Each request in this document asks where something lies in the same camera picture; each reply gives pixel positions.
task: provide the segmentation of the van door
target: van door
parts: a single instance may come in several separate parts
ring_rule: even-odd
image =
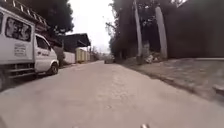
[[[39,36],[36,35],[36,48],[35,48],[35,55],[36,55],[36,63],[35,68],[37,72],[46,72],[50,69],[51,66],[51,57],[50,52],[51,48],[47,41]]]

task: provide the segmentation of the van side window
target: van side window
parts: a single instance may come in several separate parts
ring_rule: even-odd
[[[0,33],[2,33],[2,20],[3,20],[3,14],[0,12]]]
[[[37,39],[37,46],[39,48],[49,50],[49,45],[47,44],[47,42],[44,39],[42,39],[38,36],[36,36],[36,39]]]
[[[19,20],[8,17],[5,29],[5,35],[8,38],[27,42],[31,40],[31,26]]]

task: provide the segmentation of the road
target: road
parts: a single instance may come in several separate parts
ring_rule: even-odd
[[[1,128],[224,127],[223,107],[102,62],[66,68],[2,92],[0,116]]]

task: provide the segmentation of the parked vehicle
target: parked vehicle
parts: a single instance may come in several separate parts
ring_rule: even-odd
[[[58,60],[35,24],[0,7],[0,89],[8,79],[58,73]]]

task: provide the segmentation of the sidewalk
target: sidewalk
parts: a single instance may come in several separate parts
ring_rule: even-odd
[[[205,99],[224,103],[224,61],[180,59],[128,67]]]

